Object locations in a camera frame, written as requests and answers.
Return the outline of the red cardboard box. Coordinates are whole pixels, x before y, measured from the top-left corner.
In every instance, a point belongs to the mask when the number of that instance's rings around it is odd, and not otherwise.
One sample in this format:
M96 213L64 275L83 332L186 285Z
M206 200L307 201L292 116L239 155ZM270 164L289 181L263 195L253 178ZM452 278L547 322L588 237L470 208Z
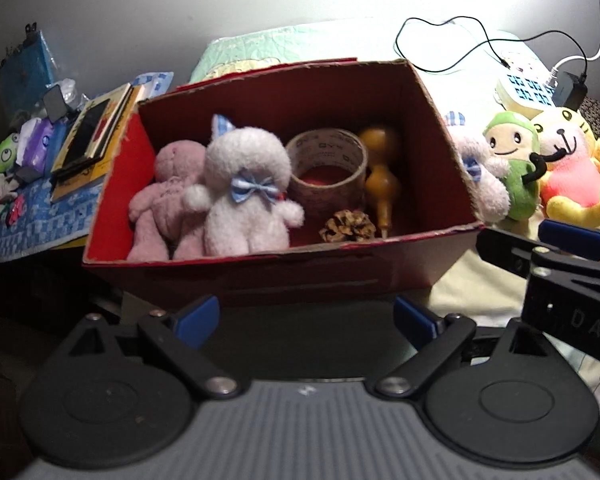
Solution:
M389 233L327 243L367 204L358 135L398 136ZM229 74L141 102L83 261L165 309L358 299L433 285L475 244L470 181L413 66L327 61Z

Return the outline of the black power adapter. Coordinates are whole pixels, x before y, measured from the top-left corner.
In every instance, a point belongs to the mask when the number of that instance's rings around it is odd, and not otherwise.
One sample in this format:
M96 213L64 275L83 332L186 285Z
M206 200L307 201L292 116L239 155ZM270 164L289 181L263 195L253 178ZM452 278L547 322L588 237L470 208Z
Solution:
M587 94L588 87L585 84L585 76L578 76L568 72L557 73L552 96L556 107L565 107L577 112Z

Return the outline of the green pea plush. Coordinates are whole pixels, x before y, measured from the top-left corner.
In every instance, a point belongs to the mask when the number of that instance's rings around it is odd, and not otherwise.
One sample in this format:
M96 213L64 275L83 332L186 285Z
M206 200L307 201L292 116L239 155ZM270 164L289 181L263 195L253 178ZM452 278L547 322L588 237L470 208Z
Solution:
M539 207L539 180L546 173L540 141L532 122L515 112L499 112L483 131L494 169L509 197L506 216L526 221Z

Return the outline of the yellow tiger plush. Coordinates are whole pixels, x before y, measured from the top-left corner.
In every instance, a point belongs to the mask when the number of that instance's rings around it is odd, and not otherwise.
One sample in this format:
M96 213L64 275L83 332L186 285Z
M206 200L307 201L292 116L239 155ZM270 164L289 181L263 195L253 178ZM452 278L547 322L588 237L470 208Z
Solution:
M600 226L600 139L584 117L567 107L536 115L532 125L541 154L561 148L565 156L547 165L540 197L546 218L584 228Z

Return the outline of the brown packing tape roll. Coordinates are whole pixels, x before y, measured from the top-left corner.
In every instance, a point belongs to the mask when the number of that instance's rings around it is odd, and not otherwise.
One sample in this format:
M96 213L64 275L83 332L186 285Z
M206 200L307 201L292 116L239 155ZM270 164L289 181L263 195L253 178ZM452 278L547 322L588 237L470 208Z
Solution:
M306 131L286 145L291 162L288 196L311 220L326 220L364 202L368 155L353 133L326 128Z

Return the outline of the pine cone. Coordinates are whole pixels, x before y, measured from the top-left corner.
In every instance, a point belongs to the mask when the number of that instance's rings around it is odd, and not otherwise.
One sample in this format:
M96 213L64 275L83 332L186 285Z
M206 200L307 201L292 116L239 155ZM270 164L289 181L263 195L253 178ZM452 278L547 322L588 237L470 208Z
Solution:
M320 231L325 243L366 242L375 238L376 226L362 210L340 210Z

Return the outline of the blue patterned cloth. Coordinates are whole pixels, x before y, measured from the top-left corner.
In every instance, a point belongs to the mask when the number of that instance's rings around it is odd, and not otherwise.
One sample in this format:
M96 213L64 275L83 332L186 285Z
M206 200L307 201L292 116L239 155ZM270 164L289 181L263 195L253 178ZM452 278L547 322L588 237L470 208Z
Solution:
M21 190L0 218L0 262L44 252L90 232L104 179L52 201L50 178Z

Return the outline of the stack of books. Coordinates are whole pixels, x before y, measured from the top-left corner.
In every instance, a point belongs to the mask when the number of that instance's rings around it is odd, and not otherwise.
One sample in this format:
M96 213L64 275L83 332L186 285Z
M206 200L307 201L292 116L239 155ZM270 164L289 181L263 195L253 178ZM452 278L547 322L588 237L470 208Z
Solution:
M91 177L93 168L105 157L123 113L132 110L141 88L139 84L122 84L85 104L52 166L53 203L90 183L76 178L84 172Z

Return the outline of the white bunny plush blue bow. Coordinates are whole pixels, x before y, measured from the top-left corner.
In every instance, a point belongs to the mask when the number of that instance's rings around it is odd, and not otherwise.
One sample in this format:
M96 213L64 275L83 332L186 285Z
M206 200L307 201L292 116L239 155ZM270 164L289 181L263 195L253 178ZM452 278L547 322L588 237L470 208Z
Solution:
M286 197L291 162L274 133L211 119L201 184L183 195L185 210L204 214L204 251L210 257L283 252L291 229L303 226L304 210Z

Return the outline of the orange wooden gourd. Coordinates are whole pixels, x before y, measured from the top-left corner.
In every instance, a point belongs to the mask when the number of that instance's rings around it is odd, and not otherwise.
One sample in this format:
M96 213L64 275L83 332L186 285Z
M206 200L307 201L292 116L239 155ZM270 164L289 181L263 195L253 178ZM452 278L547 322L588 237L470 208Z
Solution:
M379 126L366 128L358 138L366 147L367 169L370 170L365 181L366 200L375 211L381 237L388 238L393 204L400 192L400 182L390 170L400 155L399 138L392 129Z

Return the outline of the pink plush bear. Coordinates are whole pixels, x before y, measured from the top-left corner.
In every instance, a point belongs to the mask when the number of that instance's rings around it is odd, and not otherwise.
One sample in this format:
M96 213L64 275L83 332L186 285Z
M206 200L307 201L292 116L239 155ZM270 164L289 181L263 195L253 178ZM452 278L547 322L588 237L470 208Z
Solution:
M193 260L204 254L204 214L185 210L183 195L202 181L206 148L195 141L172 142L156 156L155 182L129 203L134 240L126 260Z

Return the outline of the green frog toy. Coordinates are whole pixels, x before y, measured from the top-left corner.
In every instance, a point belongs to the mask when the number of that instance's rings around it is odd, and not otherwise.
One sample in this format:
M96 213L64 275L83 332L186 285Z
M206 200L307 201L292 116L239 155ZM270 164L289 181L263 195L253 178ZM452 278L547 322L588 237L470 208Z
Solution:
M8 174L15 165L19 144L19 134L9 133L0 143L0 174Z

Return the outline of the purple tissue pack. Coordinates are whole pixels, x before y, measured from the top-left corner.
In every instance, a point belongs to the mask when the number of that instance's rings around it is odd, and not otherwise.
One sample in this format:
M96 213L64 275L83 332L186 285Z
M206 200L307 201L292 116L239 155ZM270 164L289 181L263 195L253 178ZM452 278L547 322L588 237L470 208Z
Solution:
M16 155L16 177L22 182L32 182L44 174L48 144L54 126L48 118L31 118L19 131Z

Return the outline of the white power strip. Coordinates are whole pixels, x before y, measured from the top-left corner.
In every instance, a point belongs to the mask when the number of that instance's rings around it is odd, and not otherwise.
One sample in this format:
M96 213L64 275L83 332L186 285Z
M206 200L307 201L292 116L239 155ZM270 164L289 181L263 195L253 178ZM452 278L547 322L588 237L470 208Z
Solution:
M494 99L504 110L535 118L555 107L548 76L550 72L541 62L508 61L508 67L495 85Z

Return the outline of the blue bag with clips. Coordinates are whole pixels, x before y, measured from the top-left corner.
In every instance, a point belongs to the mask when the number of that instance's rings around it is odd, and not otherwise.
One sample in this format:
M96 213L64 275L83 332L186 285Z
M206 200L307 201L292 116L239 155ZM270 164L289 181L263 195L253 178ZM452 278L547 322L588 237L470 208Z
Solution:
M57 66L37 22L24 26L21 44L0 63L0 96L9 125L42 108L43 96L56 81Z

